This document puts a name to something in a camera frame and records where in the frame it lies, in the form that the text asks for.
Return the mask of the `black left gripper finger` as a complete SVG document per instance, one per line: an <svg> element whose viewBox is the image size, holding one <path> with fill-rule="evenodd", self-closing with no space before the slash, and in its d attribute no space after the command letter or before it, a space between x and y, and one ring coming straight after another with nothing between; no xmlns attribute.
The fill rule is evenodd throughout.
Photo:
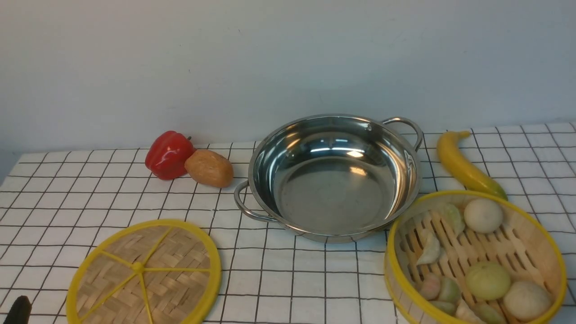
<svg viewBox="0 0 576 324"><path fill-rule="evenodd" d="M27 296L20 296L12 304L4 324L28 324L32 304Z"/></svg>

